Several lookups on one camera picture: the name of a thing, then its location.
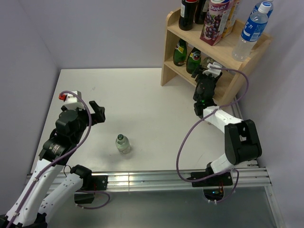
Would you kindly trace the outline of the green glass bottle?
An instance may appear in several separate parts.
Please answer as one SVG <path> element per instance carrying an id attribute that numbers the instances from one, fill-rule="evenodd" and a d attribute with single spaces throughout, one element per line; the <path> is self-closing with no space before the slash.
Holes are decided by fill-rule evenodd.
<path id="1" fill-rule="evenodd" d="M 192 74 L 193 71 L 201 64 L 201 51 L 194 47 L 188 56 L 186 63 L 186 71 Z"/>
<path id="2" fill-rule="evenodd" d="M 187 57 L 187 43 L 183 39 L 179 39 L 173 53 L 173 63 L 176 66 L 184 65 Z"/>

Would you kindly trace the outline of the clear glass bottle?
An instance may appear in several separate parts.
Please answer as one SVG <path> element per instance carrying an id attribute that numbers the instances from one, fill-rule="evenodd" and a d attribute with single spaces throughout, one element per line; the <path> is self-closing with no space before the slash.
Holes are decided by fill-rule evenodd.
<path id="1" fill-rule="evenodd" d="M 208 68 L 209 64 L 213 64 L 215 62 L 215 60 L 211 57 L 205 57 L 202 62 L 201 65 L 203 68 Z"/>
<path id="2" fill-rule="evenodd" d="M 123 134 L 117 136 L 115 144 L 118 151 L 123 154 L 129 153 L 131 150 L 129 139 Z"/>

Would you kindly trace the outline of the cola glass bottle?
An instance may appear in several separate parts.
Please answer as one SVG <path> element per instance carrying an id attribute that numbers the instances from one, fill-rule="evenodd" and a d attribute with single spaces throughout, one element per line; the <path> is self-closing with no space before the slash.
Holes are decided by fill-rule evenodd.
<path id="1" fill-rule="evenodd" d="M 198 0 L 196 11 L 194 14 L 194 22 L 196 24 L 204 24 L 206 14 L 209 9 L 210 0 Z"/>
<path id="2" fill-rule="evenodd" d="M 184 31 L 191 30 L 198 0 L 182 0 L 180 8 L 179 28 Z"/>

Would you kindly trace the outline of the purple juice carton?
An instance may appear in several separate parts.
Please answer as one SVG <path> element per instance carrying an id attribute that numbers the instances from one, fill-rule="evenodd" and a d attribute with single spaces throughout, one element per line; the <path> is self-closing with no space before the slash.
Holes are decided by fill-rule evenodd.
<path id="1" fill-rule="evenodd" d="M 234 0 L 210 0 L 200 39 L 214 46 L 222 38 Z"/>

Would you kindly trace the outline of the orange juice carton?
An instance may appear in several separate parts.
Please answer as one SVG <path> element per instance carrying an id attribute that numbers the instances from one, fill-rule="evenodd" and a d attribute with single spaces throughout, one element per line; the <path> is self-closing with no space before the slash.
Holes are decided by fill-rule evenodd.
<path id="1" fill-rule="evenodd" d="M 225 38 L 227 35 L 229 35 L 232 32 L 242 2 L 243 2 L 242 0 L 233 1 L 233 5 L 231 7 L 231 11 L 228 16 L 228 20 L 226 22 L 224 31 L 222 33 L 222 38 Z"/>

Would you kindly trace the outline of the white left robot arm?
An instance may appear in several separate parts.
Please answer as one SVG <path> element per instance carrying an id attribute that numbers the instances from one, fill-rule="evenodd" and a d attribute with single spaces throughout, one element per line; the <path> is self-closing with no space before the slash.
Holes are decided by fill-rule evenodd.
<path id="1" fill-rule="evenodd" d="M 76 149 L 88 137 L 85 130 L 105 122 L 105 108 L 89 102 L 91 114 L 81 102 L 62 106 L 50 138 L 44 143 L 35 170 L 13 207 L 0 217 L 2 228 L 46 228 L 54 213 L 77 190 L 92 186 L 92 171 L 76 165 L 63 182 L 47 194 L 57 175 Z"/>

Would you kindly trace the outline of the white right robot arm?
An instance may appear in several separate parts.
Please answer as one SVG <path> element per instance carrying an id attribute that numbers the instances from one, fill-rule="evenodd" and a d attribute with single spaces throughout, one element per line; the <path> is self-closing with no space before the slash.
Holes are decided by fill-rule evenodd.
<path id="1" fill-rule="evenodd" d="M 222 76 L 221 65 L 198 65 L 192 73 L 197 85 L 193 95 L 194 111 L 199 118 L 221 130 L 224 134 L 224 153 L 207 164 L 205 171 L 192 172 L 193 187 L 231 186 L 231 171 L 238 164 L 261 156 L 262 149 L 255 123 L 242 120 L 223 111 L 213 100 L 216 83 Z"/>

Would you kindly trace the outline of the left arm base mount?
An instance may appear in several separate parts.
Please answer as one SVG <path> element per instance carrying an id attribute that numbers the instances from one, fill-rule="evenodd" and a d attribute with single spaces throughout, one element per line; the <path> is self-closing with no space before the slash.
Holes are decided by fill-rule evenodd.
<path id="1" fill-rule="evenodd" d="M 106 190 L 107 184 L 107 175 L 93 175 L 92 177 L 84 178 L 82 187 L 74 194 L 75 204 L 80 204 L 81 206 L 85 204 L 92 204 L 93 201 L 97 199 L 97 191 Z M 102 199 L 106 199 L 105 205 L 110 202 L 110 197 L 106 194 L 99 193 L 99 195 L 104 195 Z"/>

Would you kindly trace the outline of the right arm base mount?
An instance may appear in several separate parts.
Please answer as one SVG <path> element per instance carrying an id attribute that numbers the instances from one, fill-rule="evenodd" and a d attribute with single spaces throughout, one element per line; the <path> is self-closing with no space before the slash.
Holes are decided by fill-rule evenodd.
<path id="1" fill-rule="evenodd" d="M 207 200 L 217 202 L 224 199 L 224 187 L 232 186 L 233 180 L 231 174 L 226 172 L 200 182 L 192 182 L 191 185 L 193 188 L 202 188 Z"/>

